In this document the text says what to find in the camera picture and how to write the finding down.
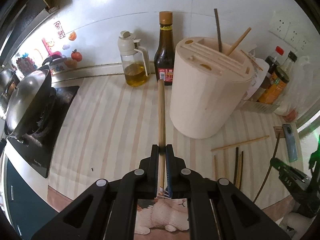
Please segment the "black chopstick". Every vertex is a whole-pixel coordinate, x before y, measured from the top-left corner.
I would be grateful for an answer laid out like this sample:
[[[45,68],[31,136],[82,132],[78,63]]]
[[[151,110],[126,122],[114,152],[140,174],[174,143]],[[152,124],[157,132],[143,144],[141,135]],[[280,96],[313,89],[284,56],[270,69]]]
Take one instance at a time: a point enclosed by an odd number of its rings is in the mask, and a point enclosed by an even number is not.
[[[234,168],[234,178],[233,184],[236,186],[238,181],[238,168],[239,168],[239,147],[235,149],[235,168]]]
[[[281,133],[280,133],[280,132],[277,133],[277,136],[276,136],[276,139],[277,139],[277,140],[276,140],[276,145],[275,145],[275,148],[274,148],[274,151],[273,151],[273,154],[272,154],[272,158],[271,158],[271,159],[273,159],[273,158],[276,157],[276,153],[277,153],[278,146],[279,146],[279,141],[280,141],[280,136],[281,136]],[[255,203],[255,202],[257,201],[258,197],[260,196],[260,194],[261,194],[261,192],[262,192],[262,190],[263,190],[263,188],[264,188],[264,186],[265,186],[265,184],[266,184],[266,182],[267,182],[268,176],[270,175],[271,168],[272,168],[271,159],[270,159],[270,161],[269,161],[269,166],[268,166],[268,170],[267,170],[267,172],[266,172],[265,178],[264,178],[264,180],[263,180],[263,182],[262,182],[262,184],[261,184],[261,186],[260,186],[260,188],[259,188],[259,191],[257,192],[257,194],[256,194],[256,196],[255,196],[255,198],[254,198],[254,200],[253,200],[253,203]]]

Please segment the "brown bamboo chopstick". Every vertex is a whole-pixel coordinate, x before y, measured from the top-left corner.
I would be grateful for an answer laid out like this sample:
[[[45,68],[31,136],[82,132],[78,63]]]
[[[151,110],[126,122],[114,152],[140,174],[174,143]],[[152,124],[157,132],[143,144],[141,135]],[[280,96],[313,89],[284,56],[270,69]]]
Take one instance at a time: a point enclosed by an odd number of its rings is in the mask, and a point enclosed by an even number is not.
[[[238,162],[238,174],[237,174],[237,181],[236,181],[236,187],[238,189],[241,189],[242,184],[242,173],[243,173],[243,166],[244,166],[244,152],[242,151],[239,154],[239,162]]]

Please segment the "blue smartphone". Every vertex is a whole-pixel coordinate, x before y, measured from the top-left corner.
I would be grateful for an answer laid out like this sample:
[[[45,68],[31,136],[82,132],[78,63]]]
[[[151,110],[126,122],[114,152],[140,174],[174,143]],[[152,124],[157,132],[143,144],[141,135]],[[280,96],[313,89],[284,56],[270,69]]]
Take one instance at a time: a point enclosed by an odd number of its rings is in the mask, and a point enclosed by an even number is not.
[[[282,124],[282,127],[283,127],[284,137],[286,141],[289,162],[292,163],[298,159],[293,129],[290,124]]]

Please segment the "small brown card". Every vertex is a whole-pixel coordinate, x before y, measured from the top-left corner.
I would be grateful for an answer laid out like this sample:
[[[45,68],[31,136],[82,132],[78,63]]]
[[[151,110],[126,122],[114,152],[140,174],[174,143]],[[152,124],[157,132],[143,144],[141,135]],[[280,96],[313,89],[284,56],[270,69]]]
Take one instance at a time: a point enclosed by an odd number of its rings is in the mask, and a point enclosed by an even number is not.
[[[285,138],[284,129],[282,126],[274,126],[273,130],[276,138]]]

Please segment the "striped cat placemat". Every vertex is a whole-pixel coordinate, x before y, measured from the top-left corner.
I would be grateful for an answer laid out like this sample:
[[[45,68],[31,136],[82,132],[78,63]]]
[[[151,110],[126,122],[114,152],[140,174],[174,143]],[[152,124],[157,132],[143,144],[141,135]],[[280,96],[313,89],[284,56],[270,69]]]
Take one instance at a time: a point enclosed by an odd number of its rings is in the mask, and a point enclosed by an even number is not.
[[[151,79],[130,87],[121,75],[85,78],[66,82],[79,86],[63,121],[55,144],[48,177],[48,204],[64,209],[99,178],[117,180],[136,169],[158,142],[157,83]],[[282,124],[274,114],[234,111],[216,135],[191,139],[166,120],[166,141],[188,168],[214,179],[213,156],[217,156],[219,178],[224,177],[223,150],[211,149],[269,135],[265,140],[239,146],[244,152],[241,191],[254,200],[268,170],[276,136],[274,126]],[[228,152],[229,177],[233,180],[235,149]],[[288,161],[286,144],[279,141],[276,157]],[[293,208],[293,198],[271,169],[255,202],[278,221]]]

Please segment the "black induction cooktop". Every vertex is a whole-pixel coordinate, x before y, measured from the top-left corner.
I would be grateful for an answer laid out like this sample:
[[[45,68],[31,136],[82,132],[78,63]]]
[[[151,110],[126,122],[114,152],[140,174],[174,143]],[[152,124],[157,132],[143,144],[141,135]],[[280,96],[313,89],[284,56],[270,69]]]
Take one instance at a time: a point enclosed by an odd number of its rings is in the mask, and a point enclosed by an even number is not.
[[[41,176],[48,177],[53,150],[66,114],[79,86],[52,88],[49,99],[28,133],[8,137],[19,155]]]

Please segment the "clear plastic storage rack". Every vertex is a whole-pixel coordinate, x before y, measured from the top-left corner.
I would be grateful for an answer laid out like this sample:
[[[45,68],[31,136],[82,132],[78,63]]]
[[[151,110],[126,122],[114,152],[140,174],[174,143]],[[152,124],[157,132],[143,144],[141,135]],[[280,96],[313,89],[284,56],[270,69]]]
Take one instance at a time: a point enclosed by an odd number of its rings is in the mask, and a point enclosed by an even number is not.
[[[236,110],[261,114],[272,114],[278,107],[278,105],[270,105],[250,100],[241,100],[237,105]]]

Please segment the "black cap condiment bottle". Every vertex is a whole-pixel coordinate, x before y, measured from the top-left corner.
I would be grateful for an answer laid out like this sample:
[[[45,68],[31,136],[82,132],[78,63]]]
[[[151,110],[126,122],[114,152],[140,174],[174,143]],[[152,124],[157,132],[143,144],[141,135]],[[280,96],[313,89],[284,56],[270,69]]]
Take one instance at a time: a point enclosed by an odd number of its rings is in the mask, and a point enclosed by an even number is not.
[[[288,75],[292,66],[295,64],[296,61],[297,61],[297,55],[294,52],[290,51],[284,63],[278,67],[281,74],[285,73],[286,75]]]

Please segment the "paper packet beside holder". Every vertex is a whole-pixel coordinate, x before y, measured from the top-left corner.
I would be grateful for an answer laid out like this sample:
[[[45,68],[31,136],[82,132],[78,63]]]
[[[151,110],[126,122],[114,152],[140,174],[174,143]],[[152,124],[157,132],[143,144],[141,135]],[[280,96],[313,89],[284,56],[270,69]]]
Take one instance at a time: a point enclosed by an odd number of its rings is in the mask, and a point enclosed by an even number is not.
[[[249,100],[253,94],[258,90],[260,85],[263,83],[267,71],[269,69],[269,64],[258,57],[255,56],[255,49],[257,46],[254,46],[249,52],[244,52],[246,56],[249,58],[250,63],[253,66],[253,77],[251,79],[251,83],[242,97],[243,100]]]

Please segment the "cream cylindrical utensil holder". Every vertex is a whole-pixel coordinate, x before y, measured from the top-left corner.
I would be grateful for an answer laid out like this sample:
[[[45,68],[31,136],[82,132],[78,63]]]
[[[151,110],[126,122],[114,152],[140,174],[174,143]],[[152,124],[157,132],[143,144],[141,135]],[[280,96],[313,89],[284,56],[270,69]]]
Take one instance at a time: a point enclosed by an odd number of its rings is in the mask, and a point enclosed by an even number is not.
[[[170,118],[174,127],[193,139],[215,135],[251,84],[254,67],[246,53],[219,51],[218,41],[188,37],[175,50]]]

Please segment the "wooden chopstick in holder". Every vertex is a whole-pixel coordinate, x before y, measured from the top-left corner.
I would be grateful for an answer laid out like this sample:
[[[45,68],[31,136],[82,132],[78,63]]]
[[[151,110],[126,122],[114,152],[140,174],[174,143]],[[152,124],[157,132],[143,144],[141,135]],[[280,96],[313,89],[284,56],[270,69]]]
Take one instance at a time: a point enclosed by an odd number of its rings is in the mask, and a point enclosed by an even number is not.
[[[231,53],[238,47],[238,45],[244,40],[248,33],[252,30],[251,27],[247,28],[246,31],[231,45],[229,50],[225,53],[226,56],[231,55]]]

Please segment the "dark soy sauce bottle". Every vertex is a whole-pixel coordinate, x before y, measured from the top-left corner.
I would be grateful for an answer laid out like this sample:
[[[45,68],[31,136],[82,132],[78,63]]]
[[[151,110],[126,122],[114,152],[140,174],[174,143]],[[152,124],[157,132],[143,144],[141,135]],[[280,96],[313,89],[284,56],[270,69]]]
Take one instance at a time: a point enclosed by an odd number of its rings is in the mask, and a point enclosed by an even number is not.
[[[174,75],[175,48],[173,43],[173,14],[171,11],[159,13],[159,45],[153,59],[157,80],[171,86]]]

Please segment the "dark chopstick in holder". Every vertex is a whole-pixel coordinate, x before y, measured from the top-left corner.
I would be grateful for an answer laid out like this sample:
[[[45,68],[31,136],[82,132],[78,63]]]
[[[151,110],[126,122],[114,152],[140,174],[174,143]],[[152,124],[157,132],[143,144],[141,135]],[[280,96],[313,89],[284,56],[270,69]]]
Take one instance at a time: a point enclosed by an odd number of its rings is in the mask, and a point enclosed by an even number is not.
[[[217,41],[218,41],[218,49],[219,52],[222,52],[222,40],[221,40],[221,31],[220,31],[220,21],[217,8],[214,8],[215,20],[216,20],[216,28],[217,28]]]

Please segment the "white wall power socket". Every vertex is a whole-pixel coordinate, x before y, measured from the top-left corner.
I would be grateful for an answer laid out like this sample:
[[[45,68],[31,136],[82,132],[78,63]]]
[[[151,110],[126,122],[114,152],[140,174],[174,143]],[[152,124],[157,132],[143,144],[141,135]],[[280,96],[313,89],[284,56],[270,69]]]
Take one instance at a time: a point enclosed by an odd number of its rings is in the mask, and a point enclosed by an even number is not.
[[[309,46],[309,41],[298,24],[279,11],[273,12],[268,31],[297,51],[306,51]]]

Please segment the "orange fruit wall sticker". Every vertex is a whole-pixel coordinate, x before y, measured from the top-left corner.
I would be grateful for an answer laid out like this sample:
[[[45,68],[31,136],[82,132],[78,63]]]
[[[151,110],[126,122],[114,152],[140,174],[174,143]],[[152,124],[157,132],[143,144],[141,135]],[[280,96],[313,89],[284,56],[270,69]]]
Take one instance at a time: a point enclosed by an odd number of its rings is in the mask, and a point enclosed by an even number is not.
[[[71,53],[71,58],[77,62],[80,62],[82,61],[82,54],[75,49]]]

